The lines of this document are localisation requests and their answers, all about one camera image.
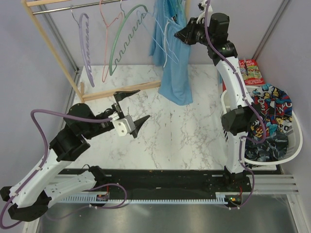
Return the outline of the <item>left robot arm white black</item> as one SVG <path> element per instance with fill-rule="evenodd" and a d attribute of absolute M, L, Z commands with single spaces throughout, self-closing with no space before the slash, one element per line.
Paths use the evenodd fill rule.
<path fill-rule="evenodd" d="M 115 92 L 115 103 L 98 115 L 94 115 L 85 103 L 73 105 L 67 114 L 44 109 L 32 110 L 31 118 L 44 142 L 44 155 L 20 182 L 0 190 L 0 196 L 6 202 L 0 215 L 8 213 L 17 223 L 31 222 L 72 194 L 101 191 L 109 186 L 106 175 L 99 166 L 91 166 L 80 175 L 61 183 L 51 184 L 51 181 L 90 148 L 88 140 L 111 130 L 116 130 L 119 136 L 129 134 L 137 138 L 149 116 L 134 121 L 130 115 L 123 113 L 120 106 L 120 101 L 136 93 L 138 90 Z M 66 123 L 50 143 L 35 118 L 36 113 L 59 116 Z"/>

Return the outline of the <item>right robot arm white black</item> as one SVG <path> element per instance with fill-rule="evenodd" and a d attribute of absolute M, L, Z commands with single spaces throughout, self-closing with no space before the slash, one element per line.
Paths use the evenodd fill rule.
<path fill-rule="evenodd" d="M 223 129 L 228 136 L 228 160 L 225 165 L 223 187 L 234 191 L 245 175 L 245 137 L 256 116 L 252 99 L 245 87 L 236 48 L 228 40 L 229 16 L 223 13 L 211 15 L 209 26 L 202 19 L 192 17 L 185 28 L 174 36 L 187 45 L 200 43 L 207 47 L 209 58 L 217 68 L 226 86 L 230 109 L 221 117 Z"/>

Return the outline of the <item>teal plastic hanger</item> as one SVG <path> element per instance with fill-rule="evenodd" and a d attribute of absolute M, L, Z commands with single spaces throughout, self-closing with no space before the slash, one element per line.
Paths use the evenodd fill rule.
<path fill-rule="evenodd" d="M 166 0 L 168 5 L 169 12 L 172 14 L 177 14 L 179 11 L 183 10 L 183 1 L 182 0 Z"/>

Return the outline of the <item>light blue shorts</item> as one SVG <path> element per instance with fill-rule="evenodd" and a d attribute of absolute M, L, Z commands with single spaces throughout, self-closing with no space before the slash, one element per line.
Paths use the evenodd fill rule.
<path fill-rule="evenodd" d="M 188 73 L 188 64 L 190 58 L 190 46 L 182 43 L 174 34 L 185 28 L 187 18 L 185 16 L 184 7 L 177 14 L 169 12 L 168 5 L 164 1 L 164 16 L 169 20 L 168 36 L 172 49 L 179 59 L 179 63 L 170 62 L 163 68 L 161 85 L 159 93 L 174 102 L 183 106 L 193 103 L 190 79 Z"/>

